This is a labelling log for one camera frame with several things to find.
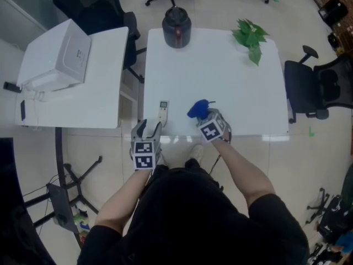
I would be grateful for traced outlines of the black box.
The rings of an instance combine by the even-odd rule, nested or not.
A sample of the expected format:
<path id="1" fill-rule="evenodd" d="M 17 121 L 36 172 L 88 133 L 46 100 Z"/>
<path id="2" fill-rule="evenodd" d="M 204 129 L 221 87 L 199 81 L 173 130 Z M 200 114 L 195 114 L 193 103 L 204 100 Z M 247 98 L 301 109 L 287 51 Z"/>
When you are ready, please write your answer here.
<path id="1" fill-rule="evenodd" d="M 327 26 L 332 27 L 348 14 L 348 9 L 340 0 L 329 0 L 319 9 L 318 13 L 323 22 Z"/>

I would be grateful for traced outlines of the green leafy plant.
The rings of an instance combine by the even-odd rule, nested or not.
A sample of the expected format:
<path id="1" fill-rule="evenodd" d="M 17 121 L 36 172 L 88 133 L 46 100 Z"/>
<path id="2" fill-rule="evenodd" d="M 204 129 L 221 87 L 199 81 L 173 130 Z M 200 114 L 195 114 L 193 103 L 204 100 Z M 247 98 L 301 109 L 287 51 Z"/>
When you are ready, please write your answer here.
<path id="1" fill-rule="evenodd" d="M 238 19 L 237 23 L 238 28 L 231 30 L 232 35 L 238 44 L 248 49 L 250 61 L 258 66 L 262 56 L 261 43 L 265 43 L 270 34 L 248 19 Z"/>

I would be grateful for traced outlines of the blue cloth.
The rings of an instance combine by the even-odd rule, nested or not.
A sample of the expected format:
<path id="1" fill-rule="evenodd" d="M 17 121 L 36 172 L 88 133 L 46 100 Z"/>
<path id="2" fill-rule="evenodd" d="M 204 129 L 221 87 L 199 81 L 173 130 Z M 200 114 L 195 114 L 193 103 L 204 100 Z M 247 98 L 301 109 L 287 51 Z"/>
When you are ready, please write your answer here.
<path id="1" fill-rule="evenodd" d="M 189 118 L 198 118 L 200 120 L 205 120 L 208 117 L 209 105 L 214 102 L 215 101 L 208 101 L 206 99 L 197 101 L 188 111 L 187 116 Z"/>

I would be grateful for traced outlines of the person's black shirt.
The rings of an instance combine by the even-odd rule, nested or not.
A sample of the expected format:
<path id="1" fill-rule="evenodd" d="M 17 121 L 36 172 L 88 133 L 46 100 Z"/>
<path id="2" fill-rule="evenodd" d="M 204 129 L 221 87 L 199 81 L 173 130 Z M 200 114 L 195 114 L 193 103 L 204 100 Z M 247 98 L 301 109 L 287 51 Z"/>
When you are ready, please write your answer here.
<path id="1" fill-rule="evenodd" d="M 306 265 L 306 235 L 267 194 L 243 215 L 202 169 L 157 174 L 126 235 L 93 227 L 77 265 Z"/>

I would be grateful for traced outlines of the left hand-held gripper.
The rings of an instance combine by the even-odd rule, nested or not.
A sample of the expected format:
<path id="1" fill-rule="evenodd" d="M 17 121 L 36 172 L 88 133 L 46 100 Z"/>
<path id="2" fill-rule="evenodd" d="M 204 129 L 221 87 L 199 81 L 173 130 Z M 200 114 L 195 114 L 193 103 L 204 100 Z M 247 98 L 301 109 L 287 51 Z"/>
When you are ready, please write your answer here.
<path id="1" fill-rule="evenodd" d="M 159 122 L 152 136 L 146 137 L 143 141 L 143 132 L 146 127 L 147 120 L 139 121 L 131 130 L 130 156 L 133 161 L 135 171 L 140 170 L 154 170 L 161 155 L 161 132 L 162 123 Z"/>

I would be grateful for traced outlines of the white printer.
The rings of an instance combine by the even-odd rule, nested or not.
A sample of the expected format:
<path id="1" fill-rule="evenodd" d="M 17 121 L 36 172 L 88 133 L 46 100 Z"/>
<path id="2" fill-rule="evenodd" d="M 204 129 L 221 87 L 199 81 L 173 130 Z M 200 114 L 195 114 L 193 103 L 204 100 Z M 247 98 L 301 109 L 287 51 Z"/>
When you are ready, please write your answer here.
<path id="1" fill-rule="evenodd" d="M 91 43 L 71 19 L 46 31 L 27 46 L 17 86 L 52 92 L 84 83 Z"/>

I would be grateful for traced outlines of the grey cabinet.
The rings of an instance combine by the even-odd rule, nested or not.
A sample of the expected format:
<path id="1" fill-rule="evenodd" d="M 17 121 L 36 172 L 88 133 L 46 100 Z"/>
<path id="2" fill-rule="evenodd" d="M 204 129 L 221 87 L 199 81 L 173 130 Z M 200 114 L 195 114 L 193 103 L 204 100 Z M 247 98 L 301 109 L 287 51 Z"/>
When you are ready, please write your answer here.
<path id="1" fill-rule="evenodd" d="M 0 0 L 0 39 L 21 50 L 65 20 L 53 0 Z"/>

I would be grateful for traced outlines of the person's white shoe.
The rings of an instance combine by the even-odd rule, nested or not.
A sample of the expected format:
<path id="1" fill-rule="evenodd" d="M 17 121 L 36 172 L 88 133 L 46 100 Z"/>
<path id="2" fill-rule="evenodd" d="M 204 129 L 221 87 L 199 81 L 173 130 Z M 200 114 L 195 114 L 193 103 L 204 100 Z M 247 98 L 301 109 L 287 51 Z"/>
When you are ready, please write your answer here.
<path id="1" fill-rule="evenodd" d="M 192 148 L 190 153 L 190 158 L 193 158 L 197 161 L 201 161 L 203 152 L 204 152 L 204 147 L 200 144 L 197 144 Z"/>

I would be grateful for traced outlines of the tall black mesh office chair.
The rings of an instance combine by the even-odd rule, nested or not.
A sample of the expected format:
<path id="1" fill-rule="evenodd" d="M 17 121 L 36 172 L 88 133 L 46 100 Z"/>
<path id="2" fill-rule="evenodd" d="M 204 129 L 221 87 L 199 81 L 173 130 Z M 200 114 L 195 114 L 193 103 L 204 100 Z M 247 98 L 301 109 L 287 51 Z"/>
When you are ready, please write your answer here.
<path id="1" fill-rule="evenodd" d="M 143 76 L 132 69 L 137 61 L 137 55 L 146 51 L 145 48 L 136 49 L 136 40 L 140 38 L 140 32 L 133 12 L 125 12 L 119 0 L 53 0 L 53 3 L 87 35 L 127 27 L 123 69 L 128 70 L 140 83 L 145 82 Z"/>

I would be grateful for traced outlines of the black table leg frame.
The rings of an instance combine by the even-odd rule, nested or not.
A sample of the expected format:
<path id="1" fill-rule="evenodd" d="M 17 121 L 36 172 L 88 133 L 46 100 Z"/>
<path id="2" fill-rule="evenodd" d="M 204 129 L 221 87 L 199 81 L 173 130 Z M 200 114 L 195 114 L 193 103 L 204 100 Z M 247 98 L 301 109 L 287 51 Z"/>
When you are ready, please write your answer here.
<path id="1" fill-rule="evenodd" d="M 45 200 L 51 202 L 53 211 L 49 214 L 45 214 L 43 218 L 34 222 L 34 227 L 43 226 L 43 224 L 47 223 L 50 219 L 55 218 L 62 228 L 74 234 L 79 247 L 82 247 L 83 242 L 79 236 L 78 228 L 74 224 L 72 207 L 78 205 L 78 203 L 82 203 L 95 214 L 98 213 L 98 209 L 84 197 L 81 185 L 91 171 L 102 163 L 103 157 L 99 156 L 98 159 L 78 177 L 75 175 L 71 164 L 64 163 L 63 161 L 62 128 L 55 129 L 55 150 L 59 185 L 54 185 L 49 182 L 45 185 L 47 193 L 28 200 L 25 202 L 25 207 L 29 208 Z"/>

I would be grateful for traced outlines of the black tripod stand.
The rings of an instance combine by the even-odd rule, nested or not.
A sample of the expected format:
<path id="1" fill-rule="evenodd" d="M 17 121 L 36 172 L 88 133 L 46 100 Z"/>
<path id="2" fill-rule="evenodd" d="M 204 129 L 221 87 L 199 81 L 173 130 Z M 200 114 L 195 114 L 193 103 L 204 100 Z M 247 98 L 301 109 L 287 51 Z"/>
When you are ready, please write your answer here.
<path id="1" fill-rule="evenodd" d="M 330 198 L 330 194 L 327 193 L 325 189 L 322 187 L 319 189 L 319 192 L 321 194 L 320 203 L 317 206 L 310 206 L 310 205 L 307 206 L 307 210 L 314 210 L 314 213 L 311 215 L 311 217 L 308 220 L 306 220 L 306 223 L 305 223 L 306 225 L 310 224 L 316 218 L 322 216 L 326 211 L 325 205 L 328 199 Z"/>

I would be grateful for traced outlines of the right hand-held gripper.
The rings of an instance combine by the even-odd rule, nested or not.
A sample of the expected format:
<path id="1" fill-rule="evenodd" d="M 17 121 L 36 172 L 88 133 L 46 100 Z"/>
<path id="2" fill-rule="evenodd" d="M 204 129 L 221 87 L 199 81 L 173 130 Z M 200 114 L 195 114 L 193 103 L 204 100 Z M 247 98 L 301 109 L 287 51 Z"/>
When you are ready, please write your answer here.
<path id="1" fill-rule="evenodd" d="M 206 119 L 198 119 L 196 127 L 205 142 L 212 142 L 216 139 L 221 139 L 228 143 L 231 142 L 231 126 L 225 121 L 218 109 L 208 108 Z"/>

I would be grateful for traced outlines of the person's left forearm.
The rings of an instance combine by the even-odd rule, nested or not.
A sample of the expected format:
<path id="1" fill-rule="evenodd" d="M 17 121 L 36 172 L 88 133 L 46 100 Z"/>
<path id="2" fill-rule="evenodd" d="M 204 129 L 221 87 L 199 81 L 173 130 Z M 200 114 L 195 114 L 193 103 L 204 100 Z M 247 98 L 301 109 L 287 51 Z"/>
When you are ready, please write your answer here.
<path id="1" fill-rule="evenodd" d="M 122 235 L 151 173 L 151 169 L 134 172 L 103 205 L 98 212 L 95 226 L 106 226 Z"/>

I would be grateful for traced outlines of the black kettle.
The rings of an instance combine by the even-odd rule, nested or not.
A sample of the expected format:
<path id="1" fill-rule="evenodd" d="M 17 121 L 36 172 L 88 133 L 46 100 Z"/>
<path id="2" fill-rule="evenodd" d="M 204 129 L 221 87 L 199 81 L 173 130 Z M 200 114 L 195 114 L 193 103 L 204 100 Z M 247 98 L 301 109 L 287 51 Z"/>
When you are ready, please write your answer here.
<path id="1" fill-rule="evenodd" d="M 191 38 L 192 23 L 187 11 L 173 6 L 165 13 L 162 29 L 168 46 L 181 49 L 187 46 Z"/>

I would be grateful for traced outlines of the white remote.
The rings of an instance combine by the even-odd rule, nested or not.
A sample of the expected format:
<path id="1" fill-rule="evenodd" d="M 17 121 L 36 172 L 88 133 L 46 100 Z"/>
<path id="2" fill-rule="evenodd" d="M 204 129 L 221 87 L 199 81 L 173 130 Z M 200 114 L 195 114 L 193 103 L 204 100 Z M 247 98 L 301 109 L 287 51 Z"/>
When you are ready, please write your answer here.
<path id="1" fill-rule="evenodd" d="M 162 124 L 162 127 L 165 127 L 168 120 L 168 107 L 169 102 L 167 100 L 159 102 L 158 121 Z"/>

